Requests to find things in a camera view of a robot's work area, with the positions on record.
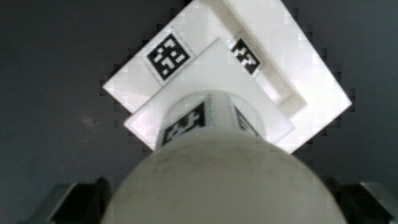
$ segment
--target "white cylindrical object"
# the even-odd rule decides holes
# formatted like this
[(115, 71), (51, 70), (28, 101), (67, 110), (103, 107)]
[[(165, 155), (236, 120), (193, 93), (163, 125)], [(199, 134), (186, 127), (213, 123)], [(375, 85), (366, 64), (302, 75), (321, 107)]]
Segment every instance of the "white cylindrical object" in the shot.
[(156, 148), (199, 128), (204, 129), (202, 132), (218, 130), (222, 133), (240, 130), (263, 141), (265, 127), (257, 111), (245, 100), (227, 92), (199, 92), (172, 105), (163, 117)]
[(311, 170), (245, 132), (197, 129), (154, 150), (112, 198), (103, 224), (339, 224)]

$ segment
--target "gray background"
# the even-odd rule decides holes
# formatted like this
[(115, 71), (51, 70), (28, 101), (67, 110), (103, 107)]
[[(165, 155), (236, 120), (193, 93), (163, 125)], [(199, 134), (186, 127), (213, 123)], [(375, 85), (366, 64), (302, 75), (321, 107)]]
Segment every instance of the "gray background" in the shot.
[[(284, 3), (355, 99), (295, 155), (321, 175), (376, 181), (398, 196), (398, 1)], [(149, 154), (99, 87), (185, 5), (0, 1), (0, 223), (28, 218), (58, 183), (105, 176), (115, 187)]]

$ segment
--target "dark gray floor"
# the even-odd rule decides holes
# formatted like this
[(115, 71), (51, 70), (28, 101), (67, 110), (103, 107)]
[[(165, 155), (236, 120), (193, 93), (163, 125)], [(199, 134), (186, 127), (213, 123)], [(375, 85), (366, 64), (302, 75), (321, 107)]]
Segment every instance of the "dark gray floor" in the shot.
[[(376, 181), (398, 196), (398, 2), (284, 3), (355, 95), (341, 128), (297, 156), (321, 175)], [(105, 176), (115, 187), (147, 155), (99, 86), (185, 4), (0, 1), (0, 223), (26, 219), (58, 183)]]

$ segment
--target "white block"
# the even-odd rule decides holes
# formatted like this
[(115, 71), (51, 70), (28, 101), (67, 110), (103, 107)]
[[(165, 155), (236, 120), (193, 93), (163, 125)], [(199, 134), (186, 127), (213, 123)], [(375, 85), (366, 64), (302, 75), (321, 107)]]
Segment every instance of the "white block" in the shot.
[[(170, 34), (181, 48), (165, 45)], [(135, 113), (217, 39), (231, 50), (238, 47), (231, 54), (241, 65), (249, 65), (241, 68), (295, 126), (273, 142), (291, 153), (345, 111), (350, 100), (281, 0), (195, 0), (115, 73), (105, 89)], [(149, 60), (153, 52), (156, 62)], [(181, 55), (188, 59), (179, 64)]]

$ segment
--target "black object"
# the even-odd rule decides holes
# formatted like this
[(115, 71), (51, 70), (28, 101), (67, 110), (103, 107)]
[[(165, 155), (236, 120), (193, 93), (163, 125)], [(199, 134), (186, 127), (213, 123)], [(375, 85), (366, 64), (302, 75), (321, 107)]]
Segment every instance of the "black object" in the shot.
[(375, 183), (341, 185), (323, 178), (348, 224), (391, 224), (396, 220), (396, 202)]
[(110, 201), (110, 184), (57, 185), (41, 207), (23, 224), (99, 224)]

